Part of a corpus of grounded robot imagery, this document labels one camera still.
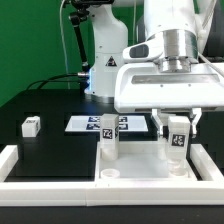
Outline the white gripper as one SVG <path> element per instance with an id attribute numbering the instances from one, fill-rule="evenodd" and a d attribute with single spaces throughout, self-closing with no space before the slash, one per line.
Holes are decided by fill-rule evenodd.
<path id="1" fill-rule="evenodd" d="M 202 110 L 224 107 L 224 77 L 206 63 L 190 65 L 190 71 L 161 72 L 154 61 L 162 55 L 155 41 L 123 50 L 117 74 L 114 107 L 120 113 L 151 112 L 157 135 L 163 136 L 160 111 L 190 111 L 191 136 L 197 135 Z"/>

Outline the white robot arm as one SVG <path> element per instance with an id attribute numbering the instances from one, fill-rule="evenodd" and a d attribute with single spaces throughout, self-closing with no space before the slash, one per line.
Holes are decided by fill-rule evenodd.
<path id="1" fill-rule="evenodd" d="M 138 43 L 127 45 L 127 27 L 112 7 L 93 4 L 95 63 L 85 94 L 112 102 L 120 113 L 149 112 L 159 130 L 163 112 L 191 113 L 195 127 L 203 111 L 224 107 L 224 71 L 205 60 L 217 0 L 115 0 L 116 7 L 144 6 Z"/>

